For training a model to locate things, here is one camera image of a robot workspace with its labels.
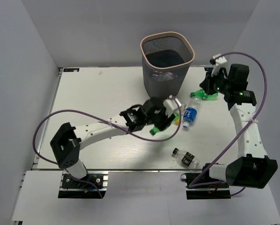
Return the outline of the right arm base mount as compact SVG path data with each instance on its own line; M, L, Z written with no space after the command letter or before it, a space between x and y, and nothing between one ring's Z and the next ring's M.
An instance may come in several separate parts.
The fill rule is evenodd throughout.
M196 183L195 187L191 187L191 182L199 175L199 173L186 172L180 176L182 182L186 184L187 200L215 200L230 199L231 193L227 183L219 182L212 179L208 174L204 174Z

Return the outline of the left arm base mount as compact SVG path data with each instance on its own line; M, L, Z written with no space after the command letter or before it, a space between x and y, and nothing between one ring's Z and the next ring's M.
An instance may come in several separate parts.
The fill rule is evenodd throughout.
M89 171L84 180L93 183L97 189L89 183L74 180L69 174L61 176L58 198L59 199L102 199L105 196L108 185L108 172Z

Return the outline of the green sprite bottle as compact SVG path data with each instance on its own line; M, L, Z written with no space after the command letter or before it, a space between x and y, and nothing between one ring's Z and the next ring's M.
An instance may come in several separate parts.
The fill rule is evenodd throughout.
M172 123L179 119L179 113L174 112L172 115L168 116L166 114L157 116L154 120L154 127L149 131L149 133L154 136L155 134L166 130Z

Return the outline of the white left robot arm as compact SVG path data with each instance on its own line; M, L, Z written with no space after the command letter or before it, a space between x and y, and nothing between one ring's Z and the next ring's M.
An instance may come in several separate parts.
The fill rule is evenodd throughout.
M114 117L84 126L72 126L69 122L60 126L50 141L60 169L73 176L73 182L84 187L89 182L86 167L79 158L80 150L114 136L141 131L153 125L153 134L166 130L175 120L180 103L172 97L161 100L150 98L142 105L133 105Z

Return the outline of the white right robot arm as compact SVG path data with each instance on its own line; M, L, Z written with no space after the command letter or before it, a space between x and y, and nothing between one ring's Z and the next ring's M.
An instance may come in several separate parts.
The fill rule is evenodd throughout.
M219 180L229 186L263 189L278 169L275 159L270 159L263 147L254 118L257 114L256 97L247 90L249 67L232 64L230 70L224 67L215 73L206 71L200 87L208 95L221 93L228 105L236 129L238 144L237 159L227 165L206 164L201 175L202 183L214 186Z

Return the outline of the clear bottle blue label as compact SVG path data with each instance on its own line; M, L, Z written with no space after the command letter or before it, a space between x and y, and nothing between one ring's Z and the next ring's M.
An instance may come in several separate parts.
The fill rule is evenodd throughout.
M198 115L198 111L201 107L202 98L193 96L190 98L188 105L186 106L186 110L184 112L182 121L183 121L183 129L188 130L193 126L195 119Z

